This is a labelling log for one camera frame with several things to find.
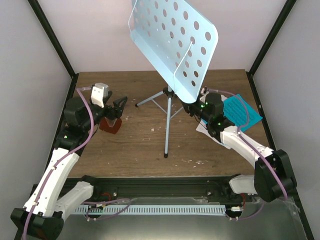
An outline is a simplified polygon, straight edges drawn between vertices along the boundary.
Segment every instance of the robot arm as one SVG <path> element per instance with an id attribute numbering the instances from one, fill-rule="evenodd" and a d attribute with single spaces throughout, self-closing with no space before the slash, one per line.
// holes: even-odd
<path id="1" fill-rule="evenodd" d="M 92 86 L 89 107 L 93 115 L 94 125 L 105 122 L 105 125 L 108 125 L 109 128 L 119 129 L 120 124 L 115 123 L 122 116 L 128 98 L 125 96 L 115 100 L 112 107 L 107 105 L 111 95 L 112 91 L 109 91 L 108 85 L 95 84 Z M 64 116 L 67 126 L 57 136 L 52 157 L 40 183 L 24 204 L 24 207 L 15 208 L 11 214 L 14 224 L 23 231 L 28 214 L 35 205 L 28 224 L 27 234 L 38 239 L 57 239 L 68 216 L 85 200 L 91 198 L 94 193 L 92 184 L 80 181 L 71 191 L 58 200 L 61 189 L 85 146 L 67 156 L 58 165 L 55 164 L 67 153 L 81 146 L 88 138 L 88 131 L 91 128 L 88 110 L 80 97 L 73 97 L 66 103 Z M 36 196 L 40 192 L 40 198 L 36 201 Z"/>
<path id="2" fill-rule="evenodd" d="M 191 104 L 183 102 L 182 105 L 191 117 L 196 116 L 203 119 L 211 137 L 234 149 L 254 168 L 254 175 L 238 175 L 229 181 L 230 188 L 234 193 L 258 194 L 266 202 L 271 202 L 283 195 L 279 184 L 265 162 L 239 137 L 238 127 L 224 116 L 224 103 L 220 94 L 209 92 L 205 88 L 199 94 L 196 102 Z M 272 166 L 286 192 L 296 188 L 296 178 L 285 151 L 281 149 L 274 151 L 256 142 L 243 132 L 240 134 Z"/>

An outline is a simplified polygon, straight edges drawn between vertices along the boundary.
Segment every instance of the teal sticky note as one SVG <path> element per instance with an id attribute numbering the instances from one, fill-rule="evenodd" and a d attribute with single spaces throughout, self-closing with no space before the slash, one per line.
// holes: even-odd
<path id="1" fill-rule="evenodd" d="M 241 128 L 241 131 L 244 132 L 261 121 L 262 117 L 239 94 L 237 96 L 242 99 L 249 112 L 249 124 Z M 246 110 L 238 98 L 235 96 L 228 97 L 223 104 L 224 116 L 236 126 L 244 125 L 247 122 Z"/>

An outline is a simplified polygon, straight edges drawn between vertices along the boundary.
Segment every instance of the perforated metal sheet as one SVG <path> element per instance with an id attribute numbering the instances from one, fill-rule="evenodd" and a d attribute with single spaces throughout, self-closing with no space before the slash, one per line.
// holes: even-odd
<path id="1" fill-rule="evenodd" d="M 132 5 L 133 42 L 183 102 L 195 102 L 218 43 L 216 27 L 184 0 Z"/>
<path id="2" fill-rule="evenodd" d="M 126 205 L 109 205 L 103 210 L 93 209 L 89 215 L 112 215 L 124 209 Z M 79 206 L 73 215 L 84 215 L 88 211 L 88 205 Z M 207 215 L 224 216 L 224 205 L 131 205 L 121 215 Z"/>

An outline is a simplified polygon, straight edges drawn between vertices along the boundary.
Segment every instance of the white wall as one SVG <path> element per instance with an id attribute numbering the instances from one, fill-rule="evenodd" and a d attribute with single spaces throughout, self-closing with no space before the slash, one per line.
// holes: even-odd
<path id="1" fill-rule="evenodd" d="M 131 0 L 39 2 L 76 72 L 153 70 L 129 37 Z M 285 0 L 188 2 L 218 30 L 219 42 L 209 67 L 248 71 Z"/>
<path id="2" fill-rule="evenodd" d="M 254 80 L 277 148 L 288 152 L 320 239 L 320 1 L 297 1 Z"/>
<path id="3" fill-rule="evenodd" d="M 14 239 L 10 220 L 39 182 L 70 77 L 26 0 L 0 8 L 0 239 Z"/>

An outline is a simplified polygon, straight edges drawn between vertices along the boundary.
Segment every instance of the wooden table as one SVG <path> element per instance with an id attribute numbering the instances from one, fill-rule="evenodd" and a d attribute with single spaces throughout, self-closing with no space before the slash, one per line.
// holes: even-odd
<path id="1" fill-rule="evenodd" d="M 139 107 L 138 103 L 166 87 L 156 71 L 82 72 L 77 87 L 106 83 L 112 101 L 127 96 L 122 126 L 115 135 L 98 130 L 86 146 L 69 177 L 163 177 L 163 176 L 226 176 L 253 174 L 252 166 L 234 150 L 215 143 L 197 132 L 198 123 L 184 110 L 170 123 L 169 157 L 164 158 L 166 114 L 152 101 Z M 204 85 L 239 93 L 257 110 L 244 70 L 209 70 Z M 156 101 L 167 109 L 167 96 Z M 172 101 L 172 114 L 180 107 L 179 99 Z M 246 134 L 268 145 L 261 122 Z"/>

